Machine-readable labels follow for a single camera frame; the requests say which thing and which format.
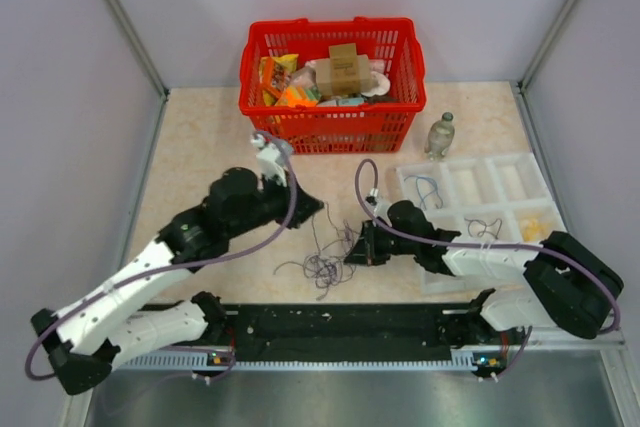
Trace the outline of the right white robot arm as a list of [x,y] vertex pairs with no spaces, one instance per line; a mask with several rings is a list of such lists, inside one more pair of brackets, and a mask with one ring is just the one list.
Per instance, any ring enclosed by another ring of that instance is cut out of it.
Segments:
[[620,326],[622,278],[568,232],[529,242],[473,238],[409,200],[390,204],[371,194],[361,205],[368,218],[347,263],[378,266],[409,256],[442,276],[435,292],[479,291],[479,310],[466,319],[478,342],[516,327],[558,327],[590,340]]

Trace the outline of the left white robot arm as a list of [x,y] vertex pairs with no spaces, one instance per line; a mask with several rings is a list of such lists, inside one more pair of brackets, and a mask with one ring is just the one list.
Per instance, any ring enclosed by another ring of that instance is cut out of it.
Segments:
[[32,316],[35,346],[46,352],[50,376],[66,394],[85,393],[128,361],[160,349],[218,345],[227,313],[217,296],[200,292],[156,311],[148,302],[208,265],[258,252],[323,209],[299,187],[288,142],[256,131],[250,143],[258,173],[226,170],[199,204],[176,214],[91,293]]

